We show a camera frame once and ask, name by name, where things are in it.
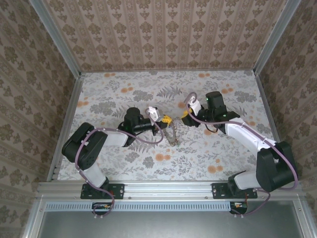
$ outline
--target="floral tablecloth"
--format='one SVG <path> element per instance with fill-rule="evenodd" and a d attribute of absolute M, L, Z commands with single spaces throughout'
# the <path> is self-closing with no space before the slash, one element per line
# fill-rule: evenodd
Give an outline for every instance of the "floral tablecloth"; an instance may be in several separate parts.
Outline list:
<path fill-rule="evenodd" d="M 104 147 L 97 163 L 111 180 L 221 180 L 256 166 L 255 157 L 239 141 L 201 125 L 187 127 L 180 117 L 184 99 L 195 91 L 220 91 L 229 111 L 237 112 L 254 129 L 272 138 L 255 76 L 250 71 L 159 71 L 89 73 L 84 79 L 70 135 L 83 123 L 117 128 L 129 107 L 144 112 L 148 106 L 174 118 L 180 144 L 171 147 L 135 141 L 127 148 Z M 159 140 L 151 132 L 143 139 Z M 58 179 L 81 179 L 74 165 L 63 158 Z"/>

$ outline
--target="aluminum frame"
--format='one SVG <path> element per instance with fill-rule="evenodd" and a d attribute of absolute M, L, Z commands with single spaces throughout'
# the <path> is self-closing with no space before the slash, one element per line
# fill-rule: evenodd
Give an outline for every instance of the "aluminum frame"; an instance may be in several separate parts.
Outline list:
<path fill-rule="evenodd" d="M 124 183 L 125 194 L 123 203 L 131 202 L 211 202 L 211 201 L 241 201 L 243 199 L 213 199 L 211 184 L 224 181 L 111 181 L 110 183 Z M 43 221 L 47 202 L 110 202 L 102 199 L 80 199 L 84 181 L 52 181 L 39 184 L 35 203 L 26 226 L 23 238 L 37 238 Z M 316 227 L 312 221 L 310 210 L 304 201 L 305 193 L 301 186 L 292 191 L 276 190 L 271 194 L 270 201 L 293 201 L 296 215 L 300 223 L 304 238 L 316 238 Z M 267 194 L 258 193 L 257 199 L 263 201 Z"/>
<path fill-rule="evenodd" d="M 262 98 L 262 102 L 264 105 L 265 113 L 266 113 L 266 116 L 268 119 L 268 123 L 271 127 L 271 130 L 272 130 L 273 138 L 276 142 L 281 142 L 279 135 L 278 135 L 278 132 L 277 132 L 277 129 L 276 129 L 276 126 L 275 126 L 275 123 L 274 123 L 274 119 L 273 119 L 271 110 L 270 110 L 269 105 L 268 105 L 268 101 L 267 101 L 267 98 L 266 98 L 266 95 L 264 92 L 264 88 L 263 88 L 262 83 L 261 83 L 260 76 L 258 73 L 255 73 L 255 77 L 256 77 L 256 82 L 257 82 L 257 85 L 258 85 L 258 88 L 260 91 L 260 95 Z"/>
<path fill-rule="evenodd" d="M 254 65 L 254 72 L 256 74 L 260 74 L 260 72 L 264 68 L 265 63 L 272 54 L 276 44 L 284 33 L 285 28 L 293 17 L 300 2 L 301 0 L 290 0 L 287 1 L 287 3 L 285 4 L 282 13 L 280 14 L 268 40 L 265 43 L 265 46 L 263 47 L 259 55 L 256 64 Z"/>
<path fill-rule="evenodd" d="M 48 33 L 50 34 L 52 40 L 54 41 L 61 55 L 63 56 L 67 66 L 74 75 L 75 79 L 78 79 L 80 77 L 80 66 L 76 61 L 76 58 L 72 54 L 72 50 L 67 46 L 67 43 L 64 41 L 61 33 L 59 32 L 57 26 L 54 23 L 54 20 L 49 14 L 49 11 L 45 7 L 45 4 L 42 0 L 30 0 L 30 3 L 33 6 L 36 13 L 38 14 L 38 16 L 40 17 L 40 20 L 44 24 Z"/>
<path fill-rule="evenodd" d="M 75 115 L 76 106 L 77 106 L 78 99 L 81 93 L 81 89 L 84 83 L 84 78 L 85 78 L 85 75 L 82 74 L 80 78 L 75 81 L 74 88 L 73 88 L 73 91 L 69 100 L 69 104 L 67 107 L 66 115 L 64 118 L 63 126 L 61 128 L 61 132 L 60 132 L 57 145 L 55 148 L 55 152 L 53 155 L 47 181 L 57 179 L 61 161 L 63 159 L 61 150 L 63 148 L 64 143 L 67 141 L 69 137 L 69 132 L 70 132 L 72 121 Z"/>
<path fill-rule="evenodd" d="M 94 202 L 47 202 L 45 212 L 93 212 Z M 112 209 L 113 212 L 229 212 L 230 202 L 204 201 L 204 202 L 135 202 L 116 201 Z"/>

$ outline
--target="wall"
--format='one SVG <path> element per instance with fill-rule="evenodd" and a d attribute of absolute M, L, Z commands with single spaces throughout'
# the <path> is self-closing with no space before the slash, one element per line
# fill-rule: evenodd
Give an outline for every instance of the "wall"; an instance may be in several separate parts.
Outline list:
<path fill-rule="evenodd" d="M 74 78 L 27 0 L 0 1 L 0 237 L 19 237 Z"/>
<path fill-rule="evenodd" d="M 44 0 L 82 71 L 253 68 L 285 0 Z"/>
<path fill-rule="evenodd" d="M 280 139 L 317 215 L 317 1 L 303 0 L 260 74 Z"/>

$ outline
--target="black mounting plate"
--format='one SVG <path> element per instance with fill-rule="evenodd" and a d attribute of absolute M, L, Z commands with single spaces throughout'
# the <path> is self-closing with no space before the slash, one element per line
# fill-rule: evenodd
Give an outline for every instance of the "black mounting plate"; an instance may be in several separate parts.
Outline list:
<path fill-rule="evenodd" d="M 258 198 L 257 191 L 253 192 L 252 188 L 243 190 L 243 193 L 233 196 L 226 182 L 216 182 L 211 184 L 213 199 L 245 199 L 246 194 L 249 198 Z"/>
<path fill-rule="evenodd" d="M 110 192 L 115 199 L 123 199 L 124 184 L 123 183 L 110 183 L 108 185 L 108 192 Z M 108 194 L 94 189 L 89 184 L 85 183 L 82 186 L 81 199 L 111 199 Z"/>

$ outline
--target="purple cable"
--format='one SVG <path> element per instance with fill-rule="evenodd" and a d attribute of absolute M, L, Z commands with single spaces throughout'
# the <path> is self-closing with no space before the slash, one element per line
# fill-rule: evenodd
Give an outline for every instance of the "purple cable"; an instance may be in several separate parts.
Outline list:
<path fill-rule="evenodd" d="M 82 172 L 82 170 L 81 170 L 81 169 L 79 168 L 79 166 L 78 166 L 78 159 L 79 159 L 80 152 L 81 152 L 81 150 L 83 149 L 83 147 L 84 147 L 85 143 L 87 142 L 87 140 L 89 139 L 89 137 L 92 136 L 92 134 L 94 134 L 96 131 L 117 131 L 117 132 L 121 132 L 121 133 L 123 133 L 123 134 L 126 134 L 126 135 L 128 135 L 128 136 L 131 136 L 131 137 L 133 137 L 133 138 L 135 138 L 135 139 L 137 139 L 137 140 L 139 140 L 139 141 L 142 141 L 142 142 L 144 142 L 144 143 L 147 143 L 147 144 L 152 144 L 152 145 L 153 145 L 153 144 L 154 144 L 154 145 L 155 145 L 155 144 L 159 144 L 159 143 L 162 142 L 163 139 L 164 139 L 164 133 L 163 133 L 162 129 L 159 127 L 159 125 L 158 125 L 151 117 L 149 117 L 149 118 L 150 118 L 151 122 L 153 122 L 153 124 L 154 124 L 155 127 L 159 130 L 159 132 L 160 132 L 160 134 L 161 134 L 161 139 L 160 139 L 159 141 L 154 141 L 154 142 L 146 141 L 146 140 L 143 140 L 143 139 L 141 139 L 141 138 L 138 138 L 137 136 L 132 135 L 132 134 L 130 134 L 130 133 L 126 132 L 126 131 L 123 131 L 123 130 L 118 130 L 118 129 L 113 129 L 113 128 L 102 128 L 102 127 L 99 127 L 99 128 L 95 128 L 95 129 L 93 129 L 91 132 L 89 132 L 89 134 L 86 136 L 86 138 L 83 140 L 83 142 L 81 143 L 81 145 L 80 145 L 79 148 L 78 148 L 78 151 L 77 151 L 76 157 L 75 157 L 75 168 L 78 170 L 78 172 L 79 172 L 79 174 L 81 175 L 81 177 L 83 177 L 84 180 L 86 181 L 86 183 L 89 184 L 91 187 L 93 187 L 94 189 L 99 190 L 99 191 L 101 191 L 101 192 L 105 192 L 106 194 L 108 194 L 108 195 L 111 197 L 111 200 L 112 200 L 112 202 L 111 202 L 111 207 L 109 208 L 109 210 L 108 210 L 105 214 L 103 214 L 103 216 L 107 216 L 107 215 L 111 212 L 111 210 L 113 209 L 113 207 L 114 207 L 114 196 L 113 196 L 111 193 L 109 193 L 107 190 L 104 190 L 104 189 L 102 189 L 102 188 L 99 188 L 99 187 L 94 186 L 94 185 L 88 180 L 88 178 L 84 175 L 84 173 Z M 94 209 L 93 209 L 93 214 L 94 214 L 94 215 L 96 215 L 96 213 L 95 213 L 96 207 L 97 207 L 97 206 L 95 206 Z"/>
<path fill-rule="evenodd" d="M 266 138 L 264 136 L 262 136 L 261 134 L 259 134 L 257 131 L 255 131 L 254 129 L 252 129 L 251 127 L 249 127 L 248 125 L 244 124 L 244 123 L 240 123 L 240 122 L 236 122 L 236 121 L 222 121 L 222 122 L 206 122 L 206 121 L 202 121 L 202 120 L 198 120 L 196 119 L 189 111 L 189 108 L 188 108 L 188 101 L 190 99 L 190 97 L 194 95 L 195 97 L 195 100 L 194 102 L 196 101 L 197 99 L 197 93 L 195 92 L 191 92 L 188 94 L 188 96 L 186 97 L 185 99 L 185 105 L 186 105 L 186 110 L 187 110 L 187 113 L 188 115 L 195 121 L 201 123 L 201 124 L 207 124 L 207 125 L 218 125 L 218 124 L 235 124 L 235 125 L 239 125 L 245 129 L 247 129 L 249 132 L 251 132 L 253 135 L 255 135 L 257 138 L 259 138 L 260 140 L 262 140 L 265 144 L 267 144 L 269 147 L 271 147 L 281 158 L 282 160 L 285 161 L 285 163 L 288 165 L 288 167 L 290 168 L 290 170 L 292 171 L 292 174 L 294 176 L 294 185 L 292 187 L 287 187 L 287 188 L 279 188 L 281 190 L 293 190 L 297 187 L 297 184 L 298 184 L 298 178 L 297 178 L 297 174 L 293 168 L 293 166 L 291 165 L 291 163 L 287 160 L 287 158 L 281 153 L 279 152 L 278 149 L 275 148 L 274 145 L 272 145 L 269 141 L 266 140 Z"/>

